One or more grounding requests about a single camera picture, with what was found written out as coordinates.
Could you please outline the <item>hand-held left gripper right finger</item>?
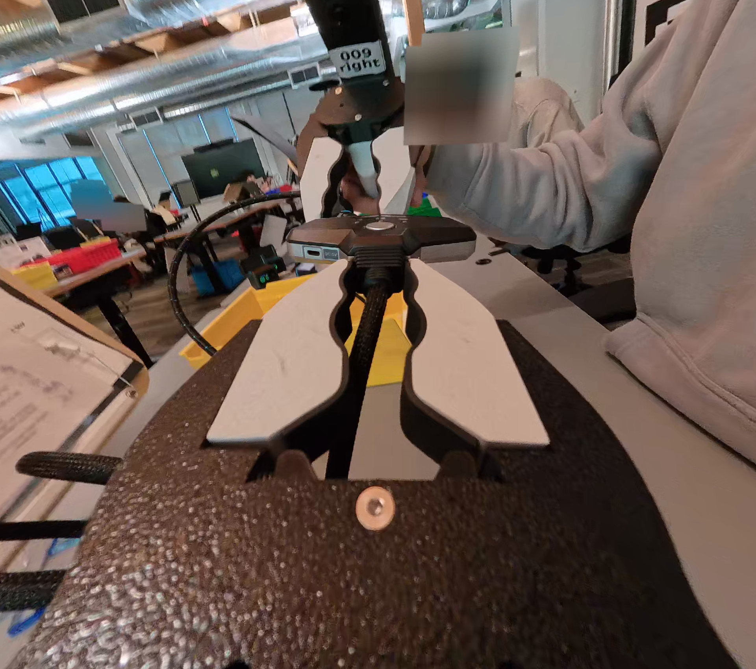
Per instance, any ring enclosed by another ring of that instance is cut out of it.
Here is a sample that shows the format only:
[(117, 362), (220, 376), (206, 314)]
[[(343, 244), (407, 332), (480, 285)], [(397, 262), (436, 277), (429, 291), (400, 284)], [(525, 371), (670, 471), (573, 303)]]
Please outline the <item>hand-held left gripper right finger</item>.
[(426, 454), (543, 448), (550, 438), (497, 321), (461, 286), (409, 261), (402, 429)]

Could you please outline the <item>large black wall screen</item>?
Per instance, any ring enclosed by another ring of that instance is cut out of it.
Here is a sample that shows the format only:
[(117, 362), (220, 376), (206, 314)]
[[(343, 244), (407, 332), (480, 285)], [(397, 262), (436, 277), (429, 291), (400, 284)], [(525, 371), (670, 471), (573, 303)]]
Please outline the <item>large black wall screen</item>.
[(256, 144), (231, 139), (196, 148), (182, 155), (182, 163), (201, 201), (224, 193), (231, 183), (243, 183), (249, 176), (266, 177)]

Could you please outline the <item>blue tinted window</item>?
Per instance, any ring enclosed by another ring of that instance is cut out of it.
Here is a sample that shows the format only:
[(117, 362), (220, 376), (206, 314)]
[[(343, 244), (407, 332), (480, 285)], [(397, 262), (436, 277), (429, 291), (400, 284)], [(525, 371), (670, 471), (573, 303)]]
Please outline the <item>blue tinted window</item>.
[(2, 196), (21, 223), (38, 222), (43, 231), (64, 227), (75, 216), (72, 184), (81, 180), (104, 183), (92, 157), (52, 161), (2, 161)]

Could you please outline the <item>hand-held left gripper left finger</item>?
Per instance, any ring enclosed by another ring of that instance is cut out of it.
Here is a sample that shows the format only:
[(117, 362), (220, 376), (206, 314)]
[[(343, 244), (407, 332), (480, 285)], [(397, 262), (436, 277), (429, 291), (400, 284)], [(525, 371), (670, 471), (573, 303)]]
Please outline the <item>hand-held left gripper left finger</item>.
[(350, 270), (347, 259), (331, 263), (264, 315), (206, 434), (209, 445), (329, 450), (348, 384)]

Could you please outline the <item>person's right forearm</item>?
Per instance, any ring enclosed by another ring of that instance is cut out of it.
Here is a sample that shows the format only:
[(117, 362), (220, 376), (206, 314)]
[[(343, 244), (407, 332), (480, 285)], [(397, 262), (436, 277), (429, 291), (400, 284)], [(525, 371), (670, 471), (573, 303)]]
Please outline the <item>person's right forearm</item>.
[(632, 134), (562, 132), (538, 148), (444, 145), (426, 190), (490, 237), (587, 252), (630, 232), (661, 160), (656, 142)]

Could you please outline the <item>small yellow bin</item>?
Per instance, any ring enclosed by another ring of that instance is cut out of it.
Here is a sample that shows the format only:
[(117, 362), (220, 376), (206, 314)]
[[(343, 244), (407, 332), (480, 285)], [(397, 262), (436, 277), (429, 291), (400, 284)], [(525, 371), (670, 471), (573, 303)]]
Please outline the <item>small yellow bin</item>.
[(58, 284), (53, 267), (48, 262), (29, 263), (13, 268), (11, 274), (37, 290), (50, 290)]

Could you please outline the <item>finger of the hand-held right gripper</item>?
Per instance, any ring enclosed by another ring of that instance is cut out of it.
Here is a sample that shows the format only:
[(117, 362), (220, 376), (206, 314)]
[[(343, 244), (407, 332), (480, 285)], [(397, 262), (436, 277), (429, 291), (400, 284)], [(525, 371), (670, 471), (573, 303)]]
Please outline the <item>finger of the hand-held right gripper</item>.
[(315, 137), (299, 176), (300, 201), (306, 222), (331, 218), (345, 210), (341, 181), (347, 168), (344, 146), (329, 137)]
[(380, 167), (376, 177), (379, 213), (406, 214), (415, 191), (417, 172), (410, 146), (404, 143), (404, 134), (381, 134), (376, 139), (376, 160)]

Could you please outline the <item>black office chair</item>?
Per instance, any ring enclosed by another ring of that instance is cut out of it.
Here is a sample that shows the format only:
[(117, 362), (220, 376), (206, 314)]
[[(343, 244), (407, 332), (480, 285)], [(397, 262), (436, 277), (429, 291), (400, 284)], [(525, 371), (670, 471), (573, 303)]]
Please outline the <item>black office chair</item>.
[(558, 290), (562, 296), (574, 296), (592, 288), (590, 284), (584, 283), (577, 276), (578, 270), (581, 269), (581, 263), (578, 259), (583, 254), (572, 248), (564, 245), (550, 249), (526, 247), (522, 249), (521, 256), (536, 260), (535, 272), (542, 277), (549, 275), (556, 263), (563, 262), (565, 264), (563, 279), (552, 284), (553, 288)]

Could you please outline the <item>yellow plastic bin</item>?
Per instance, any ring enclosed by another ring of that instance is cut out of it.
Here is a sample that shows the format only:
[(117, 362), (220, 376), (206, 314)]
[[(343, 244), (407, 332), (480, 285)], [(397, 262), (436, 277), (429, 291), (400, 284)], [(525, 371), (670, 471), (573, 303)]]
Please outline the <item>yellow plastic bin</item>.
[[(285, 296), (314, 277), (313, 274), (304, 275), (271, 282), (263, 289), (247, 288), (234, 301), (223, 306), (218, 317), (200, 333), (210, 345), (220, 350), (247, 324), (261, 320)], [(411, 348), (404, 331), (407, 312), (408, 307), (402, 294), (394, 294), (389, 298), (373, 355), (368, 387), (402, 381), (404, 362)]]

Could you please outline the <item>clipboard with printed paper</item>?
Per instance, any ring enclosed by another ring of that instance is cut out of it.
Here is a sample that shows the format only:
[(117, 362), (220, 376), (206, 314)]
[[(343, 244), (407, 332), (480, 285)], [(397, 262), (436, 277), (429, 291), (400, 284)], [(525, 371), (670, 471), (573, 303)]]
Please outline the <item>clipboard with printed paper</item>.
[(2, 269), (2, 519), (40, 519), (61, 495), (17, 470), (33, 451), (94, 453), (149, 383), (147, 367), (60, 303)]

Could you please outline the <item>grey usb hub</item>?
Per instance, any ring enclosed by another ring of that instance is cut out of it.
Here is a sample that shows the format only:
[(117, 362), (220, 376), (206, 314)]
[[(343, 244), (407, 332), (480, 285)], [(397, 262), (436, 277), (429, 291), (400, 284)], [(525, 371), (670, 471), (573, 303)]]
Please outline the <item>grey usb hub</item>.
[(443, 216), (346, 213), (309, 221), (292, 229), (289, 252), (305, 262), (353, 259), (360, 267), (461, 261), (472, 256), (476, 232)]

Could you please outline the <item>black power station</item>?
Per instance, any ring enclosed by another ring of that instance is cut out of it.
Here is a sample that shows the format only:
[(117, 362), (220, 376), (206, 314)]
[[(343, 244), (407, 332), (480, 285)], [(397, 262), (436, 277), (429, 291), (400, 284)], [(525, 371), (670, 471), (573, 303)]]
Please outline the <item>black power station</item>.
[(255, 248), (240, 261), (240, 267), (250, 286), (256, 290), (262, 290), (271, 282), (280, 280), (287, 271), (284, 259), (273, 244)]

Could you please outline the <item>wooden desk with black legs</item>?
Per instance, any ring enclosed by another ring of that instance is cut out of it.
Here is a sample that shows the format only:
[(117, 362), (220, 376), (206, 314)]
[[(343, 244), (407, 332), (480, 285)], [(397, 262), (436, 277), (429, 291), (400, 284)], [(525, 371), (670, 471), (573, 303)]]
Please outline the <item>wooden desk with black legs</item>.
[(64, 296), (70, 296), (76, 289), (83, 286), (90, 286), (89, 295), (92, 301), (99, 308), (118, 340), (127, 349), (135, 353), (137, 358), (149, 369), (153, 366), (154, 362), (146, 352), (137, 334), (133, 331), (130, 324), (128, 324), (125, 314), (118, 307), (114, 299), (114, 295), (117, 293), (117, 284), (111, 278), (113, 274), (121, 272), (124, 268), (132, 269), (134, 262), (144, 258), (145, 255), (146, 250), (142, 247), (131, 249), (121, 253), (119, 258), (111, 259), (81, 274), (59, 280), (55, 286), (43, 290), (43, 294), (54, 299), (59, 299)]
[(197, 262), (207, 269), (218, 259), (209, 242), (212, 234), (226, 235), (233, 231), (241, 231), (243, 226), (256, 220), (258, 215), (264, 216), (270, 211), (295, 207), (299, 198), (300, 192), (295, 190), (273, 192), (260, 198), (227, 204), (204, 219), (188, 219), (178, 229), (158, 236), (154, 243), (178, 251), (181, 244), (187, 241), (185, 253), (196, 258)]

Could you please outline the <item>red plastic bin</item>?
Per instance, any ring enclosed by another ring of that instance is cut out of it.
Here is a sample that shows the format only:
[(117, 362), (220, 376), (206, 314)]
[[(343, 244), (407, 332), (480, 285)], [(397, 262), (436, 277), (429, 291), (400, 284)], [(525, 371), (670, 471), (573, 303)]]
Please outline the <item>red plastic bin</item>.
[(112, 260), (120, 259), (122, 251), (115, 238), (85, 242), (78, 247), (53, 253), (45, 262), (56, 277), (81, 275)]

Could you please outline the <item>grey usb plug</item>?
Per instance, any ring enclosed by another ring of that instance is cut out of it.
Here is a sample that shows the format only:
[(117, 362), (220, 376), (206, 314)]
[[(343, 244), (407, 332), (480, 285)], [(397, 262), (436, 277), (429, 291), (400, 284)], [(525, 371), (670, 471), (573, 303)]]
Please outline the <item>grey usb plug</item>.
[(369, 198), (378, 200), (380, 191), (371, 141), (354, 142), (348, 145), (347, 152), (364, 192)]

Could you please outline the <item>silver ventilation duct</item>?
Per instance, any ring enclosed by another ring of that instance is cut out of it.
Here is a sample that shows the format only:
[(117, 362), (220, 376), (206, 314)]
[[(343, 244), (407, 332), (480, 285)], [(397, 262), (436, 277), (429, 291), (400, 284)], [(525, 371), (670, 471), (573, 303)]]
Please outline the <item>silver ventilation duct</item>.
[(274, 41), (262, 28), (248, 29), (2, 102), (2, 132), (33, 137), (86, 127), (172, 97), (265, 78), (326, 57), (316, 33)]

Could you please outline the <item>person's grey hoodie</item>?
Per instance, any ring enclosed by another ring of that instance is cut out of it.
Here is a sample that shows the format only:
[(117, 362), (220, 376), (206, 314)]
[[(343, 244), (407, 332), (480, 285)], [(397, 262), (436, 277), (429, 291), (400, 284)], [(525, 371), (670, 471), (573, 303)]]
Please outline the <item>person's grey hoodie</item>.
[(610, 353), (754, 462), (754, 0), (693, 0), (611, 88), (594, 136), (656, 142)]

